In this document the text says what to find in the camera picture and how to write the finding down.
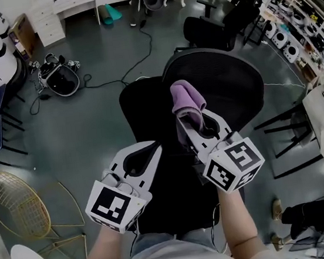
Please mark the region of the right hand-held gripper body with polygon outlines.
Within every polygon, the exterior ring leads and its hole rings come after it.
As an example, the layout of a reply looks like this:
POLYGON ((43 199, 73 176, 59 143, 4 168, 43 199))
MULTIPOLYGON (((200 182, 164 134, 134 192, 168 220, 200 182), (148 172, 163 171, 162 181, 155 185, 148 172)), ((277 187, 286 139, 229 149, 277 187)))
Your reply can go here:
POLYGON ((251 182, 265 162, 252 140, 238 132, 229 132, 219 139, 198 136, 194 143, 197 158, 203 164, 199 171, 201 183, 212 183, 224 192, 251 182))

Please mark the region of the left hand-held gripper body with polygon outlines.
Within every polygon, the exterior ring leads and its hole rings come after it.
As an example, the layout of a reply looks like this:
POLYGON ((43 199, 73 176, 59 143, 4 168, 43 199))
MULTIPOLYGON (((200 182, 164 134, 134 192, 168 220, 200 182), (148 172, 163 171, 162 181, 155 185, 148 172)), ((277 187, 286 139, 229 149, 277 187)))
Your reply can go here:
POLYGON ((95 181, 86 214, 110 230, 124 234, 142 215, 153 198, 145 183, 150 180, 147 166, 133 166, 128 172, 106 169, 95 181))

